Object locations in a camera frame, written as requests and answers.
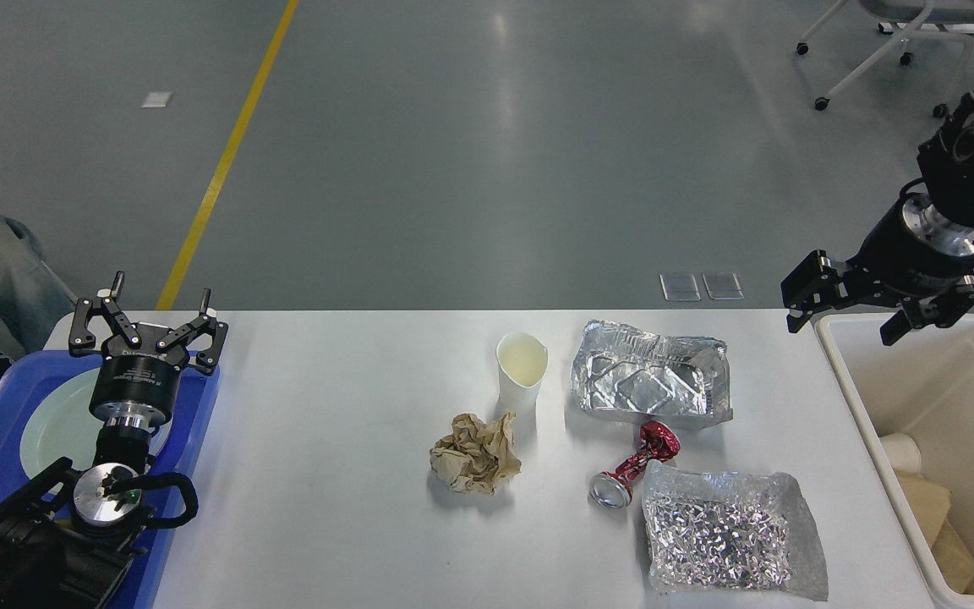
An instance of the foil packaging bag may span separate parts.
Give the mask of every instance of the foil packaging bag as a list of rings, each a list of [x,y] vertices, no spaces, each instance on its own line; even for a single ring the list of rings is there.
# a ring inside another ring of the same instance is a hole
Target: foil packaging bag
[[[691,474],[648,464],[642,510],[661,593],[780,590],[826,601],[817,525],[791,475]]]
[[[703,429],[731,420],[727,346],[708,337],[660,336],[591,320],[573,359],[581,409],[604,419]]]

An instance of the gray floor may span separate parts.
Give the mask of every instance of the gray floor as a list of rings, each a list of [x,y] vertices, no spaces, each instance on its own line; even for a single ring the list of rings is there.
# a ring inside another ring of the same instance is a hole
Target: gray floor
[[[958,51],[815,112],[885,40],[851,5],[796,57],[829,4],[303,0],[177,306],[659,308],[727,270],[701,307],[780,307],[917,176]],[[77,292],[154,307],[283,5],[0,1],[0,212]]]

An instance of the white plastic bin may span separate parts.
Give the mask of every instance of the white plastic bin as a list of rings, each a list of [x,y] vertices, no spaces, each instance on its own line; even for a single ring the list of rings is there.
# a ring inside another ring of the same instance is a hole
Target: white plastic bin
[[[817,332],[935,601],[974,608],[974,581],[970,594],[946,585],[878,442],[896,431],[916,440],[924,477],[952,490],[949,521],[974,556],[974,315],[893,347],[878,335],[888,319],[828,315]]]

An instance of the person's leg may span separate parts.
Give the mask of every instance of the person's leg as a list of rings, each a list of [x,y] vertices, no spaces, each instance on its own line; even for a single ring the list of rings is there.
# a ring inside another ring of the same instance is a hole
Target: person's leg
[[[0,217],[0,316],[17,342],[26,352],[42,349],[55,323],[73,309],[74,302],[43,266],[30,240],[19,239]]]

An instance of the white plate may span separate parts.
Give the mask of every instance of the white plate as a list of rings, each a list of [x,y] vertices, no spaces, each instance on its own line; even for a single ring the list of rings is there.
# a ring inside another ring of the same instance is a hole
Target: white plate
[[[104,421],[89,413],[100,369],[84,371],[43,398],[20,435],[20,466],[32,478],[55,459],[67,456],[74,469],[88,469],[96,456],[96,435]],[[160,454],[171,423],[160,425],[150,440],[150,454]]]

